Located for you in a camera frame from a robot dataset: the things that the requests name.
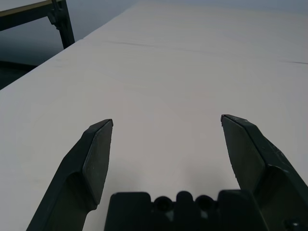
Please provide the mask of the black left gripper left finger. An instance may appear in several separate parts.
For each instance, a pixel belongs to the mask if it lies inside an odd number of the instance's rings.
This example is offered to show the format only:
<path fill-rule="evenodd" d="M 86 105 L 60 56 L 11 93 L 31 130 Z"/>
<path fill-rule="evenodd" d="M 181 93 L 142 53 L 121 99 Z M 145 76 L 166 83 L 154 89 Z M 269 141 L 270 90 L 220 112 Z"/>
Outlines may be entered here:
<path fill-rule="evenodd" d="M 61 161 L 29 231 L 81 231 L 100 204 L 108 172 L 113 121 L 91 125 Z"/>

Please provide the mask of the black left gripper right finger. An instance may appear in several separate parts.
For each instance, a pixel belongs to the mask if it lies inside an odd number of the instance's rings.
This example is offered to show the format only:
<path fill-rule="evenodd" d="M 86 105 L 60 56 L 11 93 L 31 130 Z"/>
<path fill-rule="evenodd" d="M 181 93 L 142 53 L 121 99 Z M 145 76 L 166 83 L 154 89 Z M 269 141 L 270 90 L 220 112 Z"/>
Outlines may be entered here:
<path fill-rule="evenodd" d="M 308 229 L 308 187 L 259 128 L 246 119 L 222 115 L 229 159 L 241 189 L 254 196 L 270 231 Z"/>

